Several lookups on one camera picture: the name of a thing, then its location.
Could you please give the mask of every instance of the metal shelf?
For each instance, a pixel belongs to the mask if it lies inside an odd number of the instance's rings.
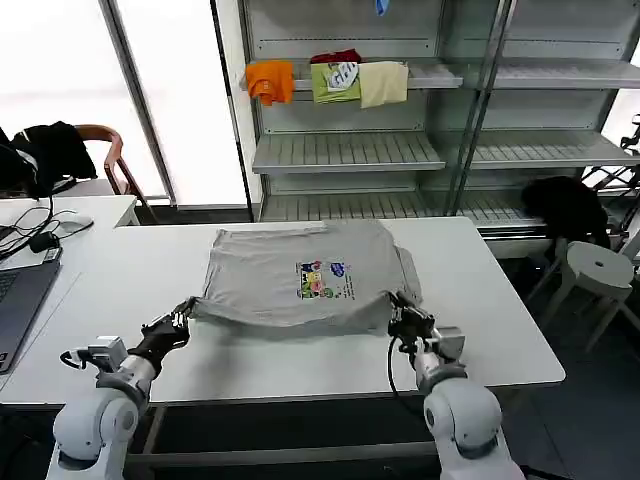
[[[349,218],[420,218],[442,215],[416,192],[348,193],[337,195],[273,195],[263,209],[263,222],[294,222]]]
[[[477,68],[465,79],[475,86]],[[618,89],[640,88],[640,68],[618,60],[503,59],[497,89]]]
[[[462,86],[462,76],[454,75],[443,63],[408,62],[409,90],[427,88],[459,88]],[[293,60],[293,78],[297,92],[311,91],[311,67],[308,60]],[[241,87],[247,89],[247,80],[242,78]]]
[[[263,135],[253,172],[439,170],[445,167],[423,132]]]
[[[576,130],[486,130],[478,139],[471,168],[562,168],[636,165],[598,132]]]
[[[541,219],[525,213],[520,195],[520,190],[467,190],[458,215],[468,217],[478,228],[544,227]]]

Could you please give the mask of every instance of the chair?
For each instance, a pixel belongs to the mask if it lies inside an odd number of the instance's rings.
[[[149,215],[155,223],[158,222],[153,209],[147,203],[147,200],[142,195],[142,191],[137,182],[133,178],[131,171],[127,167],[127,164],[122,159],[122,137],[115,130],[104,127],[102,125],[76,125],[76,130],[80,134],[83,141],[88,140],[100,140],[103,142],[110,142],[111,148],[104,161],[104,171],[107,174],[107,179],[111,184],[111,188],[116,195],[135,195],[140,201],[142,206],[149,212]],[[115,176],[115,168],[118,166],[122,175],[126,179],[126,182],[119,181]]]
[[[619,253],[585,242],[571,242],[567,245],[566,240],[560,239],[556,247],[556,260],[525,300],[528,303],[560,267],[562,284],[542,314],[540,328],[548,327],[571,290],[581,287],[599,298],[596,312],[602,312],[600,322],[587,342],[587,352],[595,346],[619,311],[640,330],[640,319],[624,303],[633,290],[632,261],[638,251],[640,234],[632,237]]]

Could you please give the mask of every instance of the white table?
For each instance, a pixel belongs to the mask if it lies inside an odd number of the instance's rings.
[[[465,333],[462,360],[473,379],[489,387],[564,379],[562,366],[470,220],[403,219],[383,224],[413,256],[423,306],[438,325],[456,325]],[[0,402],[60,405],[93,388],[95,372],[64,366],[57,360],[60,353],[87,345],[98,335],[119,335],[128,346],[137,344],[142,323],[201,293],[217,230],[215,225],[113,230],[100,255],[87,254],[84,271],[19,360],[0,391]],[[165,359],[153,384],[152,401],[173,405],[388,393],[388,342],[384,335],[270,342],[229,337],[215,324],[193,322],[190,343]],[[399,389],[415,389],[413,371],[400,354],[394,357],[394,372]]]
[[[16,362],[24,357],[42,327],[78,280],[80,272],[91,263],[93,257],[102,254],[102,249],[106,248],[105,242],[108,242],[108,233],[113,231],[115,227],[137,224],[134,212],[135,204],[136,198],[132,195],[54,198],[54,213],[61,210],[75,210],[82,215],[91,217],[94,220],[94,225],[88,230],[61,241],[63,254],[60,259],[60,272],[38,311],[38,316],[29,330]],[[31,199],[0,200],[0,225],[13,224],[25,211],[38,205],[48,207],[49,200],[44,199],[40,203]],[[20,225],[23,227],[35,226],[46,216],[46,210],[33,211],[20,222]],[[26,247],[7,261],[0,263],[0,270],[37,265],[42,263],[44,255],[45,252],[35,254],[29,247]],[[0,388],[7,382],[10,373],[0,375]]]

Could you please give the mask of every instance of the laptop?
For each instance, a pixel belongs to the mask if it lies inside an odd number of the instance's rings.
[[[36,318],[60,261],[0,270],[0,373],[6,373]]]

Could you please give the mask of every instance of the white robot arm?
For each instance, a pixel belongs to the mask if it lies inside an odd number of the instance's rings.
[[[389,324],[389,351],[400,340],[400,351],[415,369],[425,396],[421,415],[436,443],[441,480],[524,480],[509,455],[498,400],[470,381],[457,362],[464,346],[460,330],[438,329],[431,315],[404,296],[390,297],[396,315]],[[142,342],[129,351],[118,337],[99,337],[86,349],[61,355],[67,365],[91,363],[99,373],[96,389],[67,403],[56,417],[48,480],[123,478],[128,443],[147,408],[151,382],[164,356],[188,342],[192,308],[189,299],[143,326]]]
[[[400,351],[409,356],[416,372],[418,390],[425,396],[422,413],[440,457],[441,480],[524,480],[502,433],[497,398],[469,380],[458,362],[462,332],[436,328],[433,316],[402,294],[391,295],[391,300],[396,314],[389,324],[389,353],[399,339]],[[390,381],[395,391],[391,376]]]
[[[94,390],[67,403],[56,417],[48,480],[123,478],[129,440],[147,408],[151,382],[165,355],[187,344],[192,308],[189,299],[143,325],[142,342],[128,352],[119,337],[98,337],[93,345],[60,356],[74,368],[95,365],[98,380]]]

